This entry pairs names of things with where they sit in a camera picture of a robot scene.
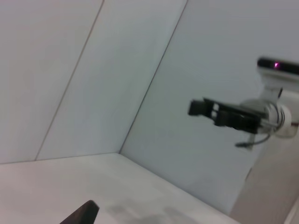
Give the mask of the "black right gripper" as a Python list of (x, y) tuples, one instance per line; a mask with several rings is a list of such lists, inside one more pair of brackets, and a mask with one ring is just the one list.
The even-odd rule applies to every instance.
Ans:
[(211, 119), (215, 126), (229, 127), (238, 131), (257, 134), (264, 112), (254, 110), (234, 109), (232, 107), (219, 107), (219, 102), (203, 98), (192, 100), (189, 105), (189, 116), (204, 116)]

